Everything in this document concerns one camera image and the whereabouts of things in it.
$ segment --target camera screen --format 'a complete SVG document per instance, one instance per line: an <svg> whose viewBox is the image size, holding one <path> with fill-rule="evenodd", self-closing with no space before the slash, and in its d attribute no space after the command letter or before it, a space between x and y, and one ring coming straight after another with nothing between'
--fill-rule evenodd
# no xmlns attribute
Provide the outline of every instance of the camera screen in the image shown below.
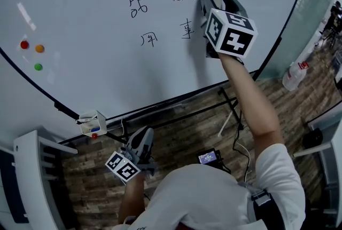
<svg viewBox="0 0 342 230"><path fill-rule="evenodd" d="M215 151L211 151L211 152L208 152L206 154L199 155L198 158L199 158L199 162L201 164L207 164L207 163L210 163L212 161L215 161L216 160Z"/></svg>

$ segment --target person's arm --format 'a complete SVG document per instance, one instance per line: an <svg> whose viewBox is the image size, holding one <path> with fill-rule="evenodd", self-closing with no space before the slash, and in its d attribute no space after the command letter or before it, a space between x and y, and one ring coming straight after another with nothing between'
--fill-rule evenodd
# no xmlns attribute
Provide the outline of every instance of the person's arm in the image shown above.
<svg viewBox="0 0 342 230"><path fill-rule="evenodd" d="M125 194L119 210L119 224L123 224L127 217L137 218L145 211L144 180L145 174L140 173L126 183Z"/></svg>
<svg viewBox="0 0 342 230"><path fill-rule="evenodd" d="M253 134L257 159L267 147L284 143L277 113L241 63L223 53L219 57Z"/></svg>

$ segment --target glass wall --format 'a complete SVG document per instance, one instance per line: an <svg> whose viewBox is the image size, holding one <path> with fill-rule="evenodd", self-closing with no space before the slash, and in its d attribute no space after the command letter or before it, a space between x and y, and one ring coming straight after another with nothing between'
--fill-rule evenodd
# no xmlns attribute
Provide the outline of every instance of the glass wall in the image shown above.
<svg viewBox="0 0 342 230"><path fill-rule="evenodd" d="M282 41L259 79L279 78L296 60L318 28L331 0L297 0Z"/></svg>

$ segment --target whiteboard frame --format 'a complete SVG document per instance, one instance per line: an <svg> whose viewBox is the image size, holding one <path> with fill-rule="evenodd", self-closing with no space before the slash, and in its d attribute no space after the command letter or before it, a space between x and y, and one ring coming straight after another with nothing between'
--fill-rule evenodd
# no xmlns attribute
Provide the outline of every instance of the whiteboard frame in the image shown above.
<svg viewBox="0 0 342 230"><path fill-rule="evenodd" d="M296 6L296 3L297 3L297 0L294 1L293 3L293 6L292 6L292 9L289 13L289 16L287 17L287 20L279 34L279 36L277 37L277 40L276 42L274 43L272 49L270 50L270 52L268 53L268 55L266 56L265 60L263 61L263 63L261 64L261 67L258 69L258 70L255 70L253 72L250 72L250 74L253 74L253 79L256 80L259 75L261 74L261 72L263 71L263 69L265 68L265 66L267 65L267 63L269 62L269 60L271 59L272 55L274 54L274 52L276 51L276 49L278 48L281 40L282 40L282 37L281 35L283 34L283 31L284 29L286 28L286 25L293 13L293 10ZM69 109L68 107L66 107L65 105L63 105L61 102L59 102L56 98L54 98L52 95L50 95L49 93L47 93L44 89L42 89L40 86L38 86L31 78L29 78L10 58L9 56L4 52L4 50L0 47L0 54L5 58L5 60L28 82L30 83L33 87L35 87L37 90L39 90L42 94L44 94L46 97L48 97L51 101L53 101L55 103L55 107L63 112L64 114L68 115L69 117L71 117L72 119L75 119L77 120L79 118L79 115L78 113L74 112L73 110ZM191 96L194 96L200 92L203 92L205 90L208 90L208 89L211 89L211 88L214 88L220 84L223 84L223 83L226 83L228 80L225 80L225 81L222 81L220 83L216 83L216 84L213 84L213 85L210 85L210 86L207 86L207 87L204 87L204 88L201 88L201 89L198 89L198 90L195 90L195 91L192 91L192 92L189 92L189 93L186 93L186 94L183 94L183 95L180 95L180 96L177 96L175 98L170 98L170 99L167 99L167 100L164 100L162 102L158 102L158 103L155 103L155 104L151 104L151 105L148 105L146 107L143 107L143 108L139 108L139 109L136 109L136 110L132 110L130 112L126 112L126 113L123 113L123 114L120 114L120 115L116 115L116 116L113 116L113 117L110 117L110 118L107 118L106 121L108 120L112 120L112 119L115 119L115 118L118 118L118 117L122 117L124 115L127 115L127 114L131 114L131 113L134 113L134 112L138 112L138 111L141 111L141 110L144 110L144 109L147 109L147 108L151 108L151 107L154 107L154 106L157 106L157 105L160 105L160 104L163 104L163 103L166 103L166 102L170 102L171 100L176 100L176 99L181 99L182 97L184 96L187 96L187 95L191 95Z"/></svg>

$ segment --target black strap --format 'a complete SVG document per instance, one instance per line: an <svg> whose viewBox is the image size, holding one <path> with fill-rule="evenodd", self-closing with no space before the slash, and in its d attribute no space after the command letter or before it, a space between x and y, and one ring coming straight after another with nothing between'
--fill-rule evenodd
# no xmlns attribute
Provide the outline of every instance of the black strap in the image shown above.
<svg viewBox="0 0 342 230"><path fill-rule="evenodd" d="M285 230L284 220L271 194L262 191L252 196L256 220L262 219L267 230Z"/></svg>

